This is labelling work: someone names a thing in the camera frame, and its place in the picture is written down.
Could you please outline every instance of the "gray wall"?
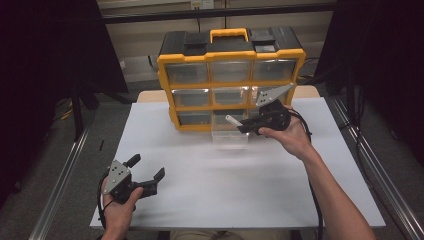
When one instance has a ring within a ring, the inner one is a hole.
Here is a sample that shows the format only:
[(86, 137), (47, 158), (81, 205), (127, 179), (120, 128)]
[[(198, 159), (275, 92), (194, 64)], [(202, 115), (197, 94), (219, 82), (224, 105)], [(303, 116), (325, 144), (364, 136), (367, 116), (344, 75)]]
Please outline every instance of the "gray wall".
[[(334, 0), (227, 0), (227, 8), (278, 6), (335, 2)], [(184, 0), (98, 0), (103, 15), (128, 13), (153, 13), (190, 10), (190, 1)], [(215, 8), (225, 7), (224, 0), (215, 0)], [(307, 53), (307, 57), (319, 57), (327, 34), (332, 12), (294, 13), (259, 16), (228, 17), (227, 28), (266, 28), (291, 26)], [(201, 31), (222, 29), (224, 18), (200, 19)], [(110, 24), (107, 26), (119, 59), (157, 55), (163, 37), (168, 31), (198, 31), (197, 20), (172, 20), (144, 23)]]

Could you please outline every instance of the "person's hand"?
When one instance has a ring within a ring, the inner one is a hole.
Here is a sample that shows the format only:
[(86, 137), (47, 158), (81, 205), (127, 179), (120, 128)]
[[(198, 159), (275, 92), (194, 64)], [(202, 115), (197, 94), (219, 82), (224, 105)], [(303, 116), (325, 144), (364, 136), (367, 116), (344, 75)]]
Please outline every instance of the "person's hand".
[[(106, 186), (107, 178), (103, 181), (102, 192)], [(135, 203), (143, 193), (143, 188), (137, 188), (125, 204), (113, 202), (110, 194), (103, 195), (103, 206), (106, 206), (106, 231), (102, 239), (124, 239), (131, 224)]]
[[(288, 108), (289, 111), (293, 109), (291, 106), (285, 107)], [(305, 132), (302, 121), (297, 117), (291, 117), (290, 125), (284, 131), (276, 131), (271, 128), (262, 127), (259, 129), (259, 133), (277, 140), (287, 152), (302, 161), (307, 159), (310, 154), (316, 153)]]

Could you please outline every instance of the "person's left hand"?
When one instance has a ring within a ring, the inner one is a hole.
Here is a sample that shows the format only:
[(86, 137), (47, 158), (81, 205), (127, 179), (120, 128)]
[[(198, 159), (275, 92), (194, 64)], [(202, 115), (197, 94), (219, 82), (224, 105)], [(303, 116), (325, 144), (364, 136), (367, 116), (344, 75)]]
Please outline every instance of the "person's left hand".
[[(107, 178), (103, 181), (102, 192)], [(103, 207), (106, 218), (106, 231), (102, 239), (124, 239), (131, 224), (135, 203), (140, 199), (143, 188), (136, 188), (125, 204), (113, 202), (110, 194), (103, 195)]]

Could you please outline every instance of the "white tabletop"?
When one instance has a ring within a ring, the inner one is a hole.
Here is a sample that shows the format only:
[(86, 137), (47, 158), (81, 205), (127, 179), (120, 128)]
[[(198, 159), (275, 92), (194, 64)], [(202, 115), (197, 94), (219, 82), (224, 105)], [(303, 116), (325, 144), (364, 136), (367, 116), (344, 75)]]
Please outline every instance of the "white tabletop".
[[(384, 220), (323, 98), (293, 99), (312, 143), (371, 226)], [(141, 161), (133, 181), (165, 167), (158, 194), (137, 203), (131, 228), (254, 229), (316, 227), (318, 218), (303, 164), (273, 139), (249, 137), (243, 150), (220, 150), (210, 133), (179, 132), (168, 103), (135, 103), (116, 153)], [(90, 223), (101, 227), (97, 210)]]

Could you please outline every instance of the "forearm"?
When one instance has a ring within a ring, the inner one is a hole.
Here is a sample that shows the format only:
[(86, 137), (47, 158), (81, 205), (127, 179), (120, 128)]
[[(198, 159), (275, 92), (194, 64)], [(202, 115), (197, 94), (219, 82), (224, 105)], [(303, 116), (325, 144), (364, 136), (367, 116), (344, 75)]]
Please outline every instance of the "forearm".
[(331, 239), (375, 239), (357, 207), (336, 182), (320, 155), (312, 149), (303, 156), (305, 169), (320, 204)]

